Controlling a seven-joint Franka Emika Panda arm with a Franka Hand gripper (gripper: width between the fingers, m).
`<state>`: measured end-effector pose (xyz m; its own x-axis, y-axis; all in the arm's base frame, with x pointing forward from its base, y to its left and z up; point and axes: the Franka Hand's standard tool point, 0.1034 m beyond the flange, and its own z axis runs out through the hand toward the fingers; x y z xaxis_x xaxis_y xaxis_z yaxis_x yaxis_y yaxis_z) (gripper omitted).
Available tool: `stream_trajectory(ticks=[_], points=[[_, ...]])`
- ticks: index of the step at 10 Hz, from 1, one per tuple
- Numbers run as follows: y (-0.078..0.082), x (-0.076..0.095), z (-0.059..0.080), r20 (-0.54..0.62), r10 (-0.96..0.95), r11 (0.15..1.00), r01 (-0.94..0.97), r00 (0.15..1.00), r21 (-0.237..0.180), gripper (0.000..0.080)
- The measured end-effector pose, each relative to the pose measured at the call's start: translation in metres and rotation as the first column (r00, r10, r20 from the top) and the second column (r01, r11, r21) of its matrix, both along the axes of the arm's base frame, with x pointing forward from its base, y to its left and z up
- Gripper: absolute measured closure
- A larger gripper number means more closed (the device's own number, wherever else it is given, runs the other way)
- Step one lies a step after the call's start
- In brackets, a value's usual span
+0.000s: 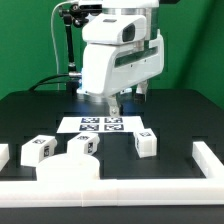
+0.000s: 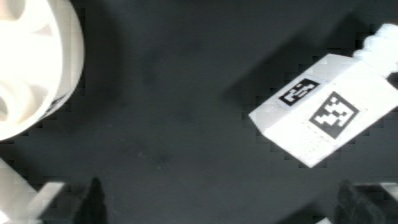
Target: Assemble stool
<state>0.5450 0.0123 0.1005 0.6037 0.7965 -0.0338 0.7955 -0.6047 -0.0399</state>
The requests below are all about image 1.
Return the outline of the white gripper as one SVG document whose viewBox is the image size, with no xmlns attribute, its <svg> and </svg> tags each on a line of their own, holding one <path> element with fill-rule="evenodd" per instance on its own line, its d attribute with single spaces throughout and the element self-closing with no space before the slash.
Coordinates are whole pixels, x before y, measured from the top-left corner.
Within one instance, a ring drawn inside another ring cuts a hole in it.
<svg viewBox="0 0 224 224">
<path fill-rule="evenodd" d="M 116 67 L 116 58 L 127 55 L 133 47 L 133 43 L 121 46 L 88 44 L 84 50 L 82 86 L 90 95 L 110 96 L 108 105 L 111 116 L 121 114 L 120 97 L 116 93 L 139 83 L 135 100 L 145 102 L 148 92 L 148 82 L 145 80 L 160 74 L 164 67 L 164 41 L 160 34 L 149 41 L 149 47 L 156 50 L 153 55 Z"/>
</svg>

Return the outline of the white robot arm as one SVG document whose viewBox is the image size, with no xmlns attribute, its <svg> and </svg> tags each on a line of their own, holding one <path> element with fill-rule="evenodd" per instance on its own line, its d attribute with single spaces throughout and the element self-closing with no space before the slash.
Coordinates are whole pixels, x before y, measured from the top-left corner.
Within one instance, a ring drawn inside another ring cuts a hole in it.
<svg viewBox="0 0 224 224">
<path fill-rule="evenodd" d="M 164 67 L 158 28 L 159 0 L 102 0 L 102 12 L 84 26 L 82 87 L 120 114 L 117 95 L 132 86 L 147 92 L 147 80 Z"/>
</svg>

